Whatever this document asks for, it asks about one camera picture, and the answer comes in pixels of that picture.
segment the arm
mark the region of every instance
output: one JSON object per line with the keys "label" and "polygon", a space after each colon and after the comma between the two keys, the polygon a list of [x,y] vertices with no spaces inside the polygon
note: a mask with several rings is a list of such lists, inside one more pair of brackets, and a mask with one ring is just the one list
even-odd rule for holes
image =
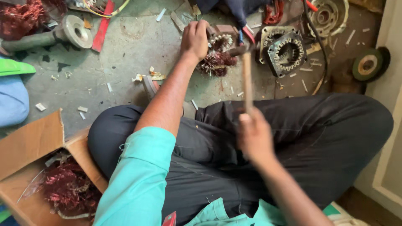
{"label": "arm", "polygon": [[185,28],[181,57],[127,138],[100,199],[94,226],[162,224],[165,178],[188,82],[196,64],[207,54],[207,25],[206,21],[191,22]]}
{"label": "arm", "polygon": [[177,136],[180,117],[183,114],[183,101],[190,77],[198,62],[208,51],[208,22],[190,22],[184,29],[181,43],[181,57],[172,73],[152,99],[139,119],[134,131],[147,126],[166,129]]}
{"label": "arm", "polygon": [[271,127],[262,113],[241,114],[240,146],[259,171],[290,226],[333,226],[277,160]]}

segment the wooden hammer handle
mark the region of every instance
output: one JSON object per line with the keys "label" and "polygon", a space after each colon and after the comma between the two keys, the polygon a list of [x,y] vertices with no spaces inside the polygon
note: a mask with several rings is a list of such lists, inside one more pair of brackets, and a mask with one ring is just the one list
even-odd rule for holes
{"label": "wooden hammer handle", "polygon": [[251,87],[251,53],[246,52],[242,55],[243,60],[243,92],[244,92],[244,108],[246,113],[251,116],[252,114],[252,87]]}

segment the black cable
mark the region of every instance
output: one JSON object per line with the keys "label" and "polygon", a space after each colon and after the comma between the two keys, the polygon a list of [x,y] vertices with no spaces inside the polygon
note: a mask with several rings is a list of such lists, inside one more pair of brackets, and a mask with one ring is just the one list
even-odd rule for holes
{"label": "black cable", "polygon": [[[303,0],[303,6],[304,6],[304,14],[306,15],[307,22],[310,25],[310,28],[313,30],[313,32],[314,32],[314,34],[315,34],[315,36],[316,36],[316,38],[318,40],[318,43],[320,44],[322,54],[324,55],[325,67],[324,67],[324,75],[323,75],[323,78],[322,78],[322,82],[324,82],[325,79],[327,78],[327,75],[328,75],[328,58],[327,58],[327,55],[326,55],[326,52],[325,52],[324,44],[321,41],[320,34],[317,32],[316,27],[314,26],[313,22],[311,22],[311,19],[308,16],[307,0]],[[320,87],[318,88],[318,90],[314,91],[313,95],[315,93],[317,93],[321,89],[322,84],[318,83],[317,86],[320,86]]]}

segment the cardboard box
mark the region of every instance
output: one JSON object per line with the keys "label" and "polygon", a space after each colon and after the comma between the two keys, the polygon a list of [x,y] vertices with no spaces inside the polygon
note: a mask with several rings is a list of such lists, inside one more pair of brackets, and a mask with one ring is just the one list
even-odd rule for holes
{"label": "cardboard box", "polygon": [[46,167],[44,156],[60,148],[71,153],[100,192],[107,188],[108,182],[88,150],[89,128],[65,141],[61,111],[31,122],[0,140],[0,199],[22,226],[91,225],[87,218],[65,220],[58,214],[51,214],[51,205],[44,200],[41,191],[22,198],[17,204],[31,181]]}

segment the black pants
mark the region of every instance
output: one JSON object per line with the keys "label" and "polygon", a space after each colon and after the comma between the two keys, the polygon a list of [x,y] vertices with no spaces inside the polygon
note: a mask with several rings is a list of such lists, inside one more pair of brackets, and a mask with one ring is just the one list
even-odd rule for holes
{"label": "black pants", "polygon": [[[178,225],[222,197],[229,217],[252,217],[258,199],[275,205],[256,170],[236,148],[241,101],[199,108],[195,120],[181,118],[166,181],[162,218],[176,211]],[[363,95],[325,94],[255,101],[272,127],[275,151],[320,208],[338,198],[391,134],[393,119],[379,102]],[[88,145],[110,178],[143,109],[105,110],[93,123]]]}

